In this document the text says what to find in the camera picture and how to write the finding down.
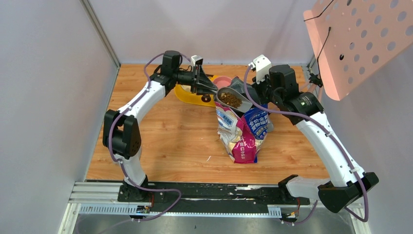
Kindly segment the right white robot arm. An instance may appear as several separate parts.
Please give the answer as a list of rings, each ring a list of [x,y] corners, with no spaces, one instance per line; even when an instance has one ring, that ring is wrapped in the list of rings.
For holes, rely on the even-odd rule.
[[[295,71],[289,65],[271,64],[252,68],[252,84],[263,104],[274,103],[312,144],[327,169],[329,178],[310,179],[291,175],[279,182],[278,197],[291,203],[297,197],[319,200],[329,211],[338,213],[359,198],[368,204],[367,192],[379,179],[366,172],[350,156],[330,126],[324,109],[312,92],[301,92]]]

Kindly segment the pet food bag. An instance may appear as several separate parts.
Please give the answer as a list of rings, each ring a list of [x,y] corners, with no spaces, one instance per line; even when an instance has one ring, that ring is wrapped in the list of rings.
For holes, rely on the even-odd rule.
[[[218,135],[226,152],[234,163],[256,163],[258,153],[268,133],[274,130],[269,113],[262,108],[267,104],[260,103],[252,85],[244,87],[239,77],[232,79],[228,86],[240,92],[253,104],[252,108],[242,116],[232,111],[216,110]]]

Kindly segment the metal scoop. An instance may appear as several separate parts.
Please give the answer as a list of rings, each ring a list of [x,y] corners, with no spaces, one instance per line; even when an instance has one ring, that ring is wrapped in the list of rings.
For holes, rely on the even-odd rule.
[[[245,114],[253,106],[251,101],[230,87],[210,89],[207,93],[213,95],[216,109],[232,111],[239,116]]]

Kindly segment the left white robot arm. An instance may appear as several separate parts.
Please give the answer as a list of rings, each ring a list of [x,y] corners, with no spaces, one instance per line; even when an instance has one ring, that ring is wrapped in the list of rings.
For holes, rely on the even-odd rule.
[[[187,58],[178,51],[167,50],[159,57],[162,62],[153,74],[148,74],[147,67],[144,67],[147,82],[142,90],[120,109],[109,109],[104,115],[103,145],[124,174],[120,194],[137,201],[146,200],[149,192],[155,191],[148,188],[148,177],[140,163],[142,139],[139,124],[142,119],[176,85],[189,86],[190,92],[198,96],[217,92],[216,85],[202,68],[201,56]]]

